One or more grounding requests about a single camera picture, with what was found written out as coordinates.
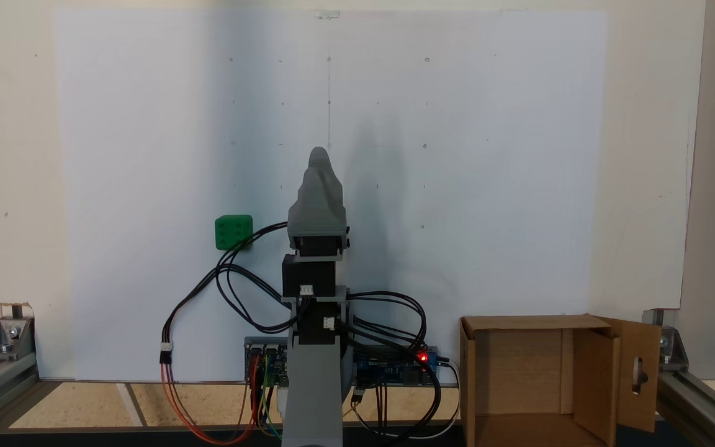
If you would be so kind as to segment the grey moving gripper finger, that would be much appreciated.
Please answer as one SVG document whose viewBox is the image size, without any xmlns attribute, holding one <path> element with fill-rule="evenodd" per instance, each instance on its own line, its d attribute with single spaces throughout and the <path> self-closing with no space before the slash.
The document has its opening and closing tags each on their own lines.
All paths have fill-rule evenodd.
<svg viewBox="0 0 715 447">
<path fill-rule="evenodd" d="M 329 154 L 323 147 L 314 147 L 310 150 L 307 167 L 309 169 L 320 170 L 320 172 L 324 174 L 335 174 Z"/>
</svg>

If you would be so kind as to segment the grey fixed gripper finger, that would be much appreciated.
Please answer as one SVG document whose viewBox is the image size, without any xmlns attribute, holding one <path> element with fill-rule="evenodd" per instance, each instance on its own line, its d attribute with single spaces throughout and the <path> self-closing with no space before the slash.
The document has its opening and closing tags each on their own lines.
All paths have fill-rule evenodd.
<svg viewBox="0 0 715 447">
<path fill-rule="evenodd" d="M 309 167 L 287 213 L 290 237 L 345 237 L 343 186 L 331 169 Z"/>
</svg>

